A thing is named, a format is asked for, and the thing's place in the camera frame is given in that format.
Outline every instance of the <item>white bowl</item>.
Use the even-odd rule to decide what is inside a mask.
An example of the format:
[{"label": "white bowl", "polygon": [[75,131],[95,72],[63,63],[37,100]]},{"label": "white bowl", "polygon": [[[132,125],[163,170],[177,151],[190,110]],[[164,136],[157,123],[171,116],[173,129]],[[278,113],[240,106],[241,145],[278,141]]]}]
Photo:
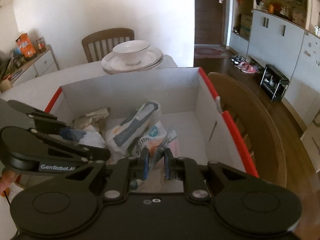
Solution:
[{"label": "white bowl", "polygon": [[134,66],[141,62],[149,47],[147,41],[126,41],[115,46],[112,51],[128,66]]}]

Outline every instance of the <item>wooden chair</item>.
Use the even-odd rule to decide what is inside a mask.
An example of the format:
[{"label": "wooden chair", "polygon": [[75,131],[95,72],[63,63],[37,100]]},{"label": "wooden chair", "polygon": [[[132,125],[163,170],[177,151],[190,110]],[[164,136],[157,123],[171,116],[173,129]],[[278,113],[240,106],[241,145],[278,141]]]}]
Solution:
[{"label": "wooden chair", "polygon": [[126,28],[116,28],[99,31],[92,33],[89,36],[86,36],[82,40],[82,46],[84,49],[85,56],[87,57],[88,62],[102,60],[103,57],[110,53],[112,49],[125,41],[134,40],[134,31]]},{"label": "wooden chair", "polygon": [[277,128],[260,100],[242,83],[211,72],[209,79],[221,98],[221,107],[233,117],[261,179],[286,187],[284,150]]}]

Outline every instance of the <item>bowl rim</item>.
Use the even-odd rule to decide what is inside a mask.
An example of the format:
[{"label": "bowl rim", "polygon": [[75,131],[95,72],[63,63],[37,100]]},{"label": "bowl rim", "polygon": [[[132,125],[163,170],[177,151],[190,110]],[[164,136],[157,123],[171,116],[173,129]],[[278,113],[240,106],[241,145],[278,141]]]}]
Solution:
[{"label": "bowl rim", "polygon": [[148,44],[148,46],[145,47],[145,48],[143,48],[143,49],[136,50],[136,51],[131,51],[131,52],[117,52],[117,51],[114,51],[114,49],[115,49],[117,46],[122,45],[122,44],[124,44],[124,43],[126,43],[126,42],[130,42],[130,41],[125,41],[125,42],[122,42],[122,43],[116,45],[116,46],[112,49],[112,51],[113,51],[114,53],[117,53],[117,54],[129,54],[129,53],[135,53],[135,52],[143,51],[144,49],[147,49],[147,48],[149,48],[149,47],[151,46],[151,44],[150,44],[148,41],[143,41],[143,42],[146,42],[146,43]]}]

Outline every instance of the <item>orange box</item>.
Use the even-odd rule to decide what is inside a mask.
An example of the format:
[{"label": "orange box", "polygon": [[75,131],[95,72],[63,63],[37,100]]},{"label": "orange box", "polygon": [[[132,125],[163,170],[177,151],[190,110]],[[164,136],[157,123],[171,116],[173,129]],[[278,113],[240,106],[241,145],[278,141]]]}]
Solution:
[{"label": "orange box", "polygon": [[30,59],[36,54],[36,50],[31,44],[31,41],[28,38],[28,34],[21,34],[20,37],[16,40],[16,43],[26,59]]}]

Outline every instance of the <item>black metal rack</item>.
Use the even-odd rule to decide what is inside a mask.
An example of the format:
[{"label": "black metal rack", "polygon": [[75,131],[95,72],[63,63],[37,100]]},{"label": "black metal rack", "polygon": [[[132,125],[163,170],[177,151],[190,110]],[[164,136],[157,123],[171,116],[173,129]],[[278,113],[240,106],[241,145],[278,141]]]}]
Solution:
[{"label": "black metal rack", "polygon": [[[271,78],[265,81],[267,72]],[[260,87],[266,92],[272,102],[280,102],[282,100],[289,83],[289,79],[279,69],[271,64],[266,64]]]}]

